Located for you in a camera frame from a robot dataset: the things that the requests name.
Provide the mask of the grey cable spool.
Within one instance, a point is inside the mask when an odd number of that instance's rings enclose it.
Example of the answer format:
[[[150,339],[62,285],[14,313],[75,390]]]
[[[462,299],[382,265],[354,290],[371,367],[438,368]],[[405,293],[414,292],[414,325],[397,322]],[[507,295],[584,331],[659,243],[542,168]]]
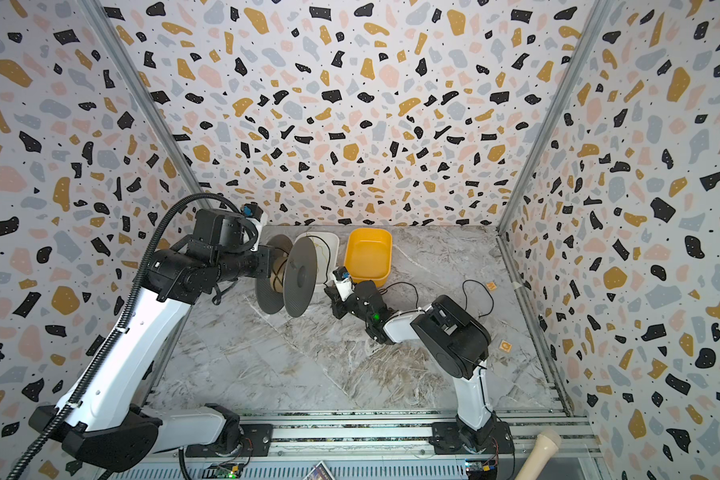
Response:
[[[283,234],[273,236],[261,248],[269,253],[265,276],[257,278],[255,294],[266,314],[285,309],[291,317],[304,314],[317,283],[317,252],[314,243],[302,237],[293,242]]]

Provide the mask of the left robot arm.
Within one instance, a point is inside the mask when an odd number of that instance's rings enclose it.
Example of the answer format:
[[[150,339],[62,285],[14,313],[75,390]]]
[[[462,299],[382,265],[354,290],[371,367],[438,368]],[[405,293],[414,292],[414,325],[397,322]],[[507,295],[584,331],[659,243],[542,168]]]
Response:
[[[149,247],[120,318],[82,376],[55,405],[39,406],[31,415],[38,436],[20,462],[26,464],[49,440],[107,472],[125,472],[150,454],[190,445],[218,455],[245,447],[239,416],[218,404],[160,413],[133,398],[200,296],[220,301],[220,283],[269,272],[273,253],[259,244],[266,223],[255,203],[231,211],[202,209],[193,232],[177,245]]]

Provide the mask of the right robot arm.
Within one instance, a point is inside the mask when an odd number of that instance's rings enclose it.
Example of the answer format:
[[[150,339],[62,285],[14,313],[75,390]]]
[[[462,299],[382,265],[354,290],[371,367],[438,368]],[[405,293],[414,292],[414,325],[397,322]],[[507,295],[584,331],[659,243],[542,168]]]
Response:
[[[335,318],[352,315],[366,334],[382,345],[419,340],[453,380],[457,414],[452,423],[432,427],[430,443],[438,453],[496,450],[508,427],[492,405],[487,379],[491,337],[485,327],[451,297],[440,295],[425,308],[397,311],[387,306],[372,281],[347,277],[332,281],[324,292]]]

